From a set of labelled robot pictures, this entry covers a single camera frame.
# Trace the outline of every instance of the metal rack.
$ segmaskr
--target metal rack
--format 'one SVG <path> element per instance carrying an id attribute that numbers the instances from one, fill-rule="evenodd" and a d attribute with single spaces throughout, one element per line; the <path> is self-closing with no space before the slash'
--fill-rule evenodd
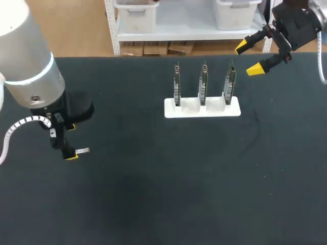
<path id="1" fill-rule="evenodd" d="M 271 8 L 283 0 L 271 0 Z M 262 29 L 266 23 L 263 14 L 257 9 L 251 28 L 235 31 L 220 31 L 217 29 L 214 17 L 207 14 L 211 11 L 209 4 L 185 6 L 185 1 L 164 0 L 157 9 L 156 31 L 147 34 L 125 33 L 120 27 L 120 17 L 115 18 L 114 0 L 105 0 L 107 18 L 111 33 L 113 51 L 120 55 L 120 41 L 180 41 L 180 40 L 226 40 L 243 39 Z M 266 38 L 264 53 L 270 52 L 272 40 Z"/>

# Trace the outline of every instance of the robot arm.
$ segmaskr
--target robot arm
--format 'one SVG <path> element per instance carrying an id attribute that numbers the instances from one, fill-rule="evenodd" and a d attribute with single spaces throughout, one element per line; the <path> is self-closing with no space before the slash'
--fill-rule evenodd
<path id="1" fill-rule="evenodd" d="M 292 51 L 319 37 L 321 31 L 327 31 L 325 0 L 284 0 L 272 9 L 272 13 L 275 17 L 273 27 L 265 25 L 262 31 L 247 36 L 236 48 L 241 54 L 265 37 L 272 38 L 278 46 L 278 54 L 247 69 L 250 76 L 265 74 L 283 61 L 288 63 Z"/>
<path id="2" fill-rule="evenodd" d="M 64 159 L 78 158 L 65 130 L 89 119 L 93 103 L 84 92 L 65 90 L 65 80 L 24 0 L 0 0 L 0 54 L 0 108 L 4 85 L 21 106 L 50 121 L 51 145 Z M 49 129 L 49 124 L 40 125 Z"/>

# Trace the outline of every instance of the white cable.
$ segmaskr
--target white cable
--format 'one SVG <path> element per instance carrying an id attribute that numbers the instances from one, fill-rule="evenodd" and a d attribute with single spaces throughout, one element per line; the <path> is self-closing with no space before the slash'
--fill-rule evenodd
<path id="1" fill-rule="evenodd" d="M 327 81 L 323 75 L 323 69 L 322 69 L 322 38 L 321 38 L 321 32 L 317 34 L 318 39 L 318 70 L 319 70 L 319 76 L 321 79 L 321 82 L 323 84 L 327 84 Z"/>
<path id="2" fill-rule="evenodd" d="M 31 121 L 41 121 L 44 123 L 45 126 L 47 126 L 48 128 L 51 127 L 51 122 L 45 118 L 44 116 L 29 116 L 26 117 L 22 120 L 19 120 L 18 122 L 16 122 L 13 126 L 10 127 L 10 129 L 8 129 L 8 131 L 6 132 L 5 138 L 4 138 L 4 146 L 3 146 L 3 150 L 2 150 L 2 154 L 0 156 L 0 165 L 4 162 L 7 153 L 8 153 L 8 148 L 9 148 L 9 140 L 11 135 L 13 134 L 13 132 L 18 129 L 20 126 L 29 123 Z"/>

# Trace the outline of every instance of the floor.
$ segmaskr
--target floor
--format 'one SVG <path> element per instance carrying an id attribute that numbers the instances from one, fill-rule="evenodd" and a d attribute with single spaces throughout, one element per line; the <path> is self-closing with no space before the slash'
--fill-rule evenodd
<path id="1" fill-rule="evenodd" d="M 56 57 L 113 56 L 104 0 L 26 0 Z M 233 54 L 239 40 L 199 41 L 192 55 Z M 261 53 L 262 43 L 248 51 Z M 313 41 L 299 52 L 316 52 Z"/>

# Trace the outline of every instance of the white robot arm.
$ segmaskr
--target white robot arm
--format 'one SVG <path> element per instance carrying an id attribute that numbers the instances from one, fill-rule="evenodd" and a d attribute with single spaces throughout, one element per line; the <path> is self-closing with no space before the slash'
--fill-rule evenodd
<path id="1" fill-rule="evenodd" d="M 0 0 L 0 109 L 3 86 L 34 115 L 14 124 L 9 135 L 20 125 L 38 120 L 50 129 L 51 145 L 62 151 L 64 159 L 78 158 L 65 130 L 89 119 L 93 103 L 84 92 L 65 91 L 64 78 L 24 0 Z"/>

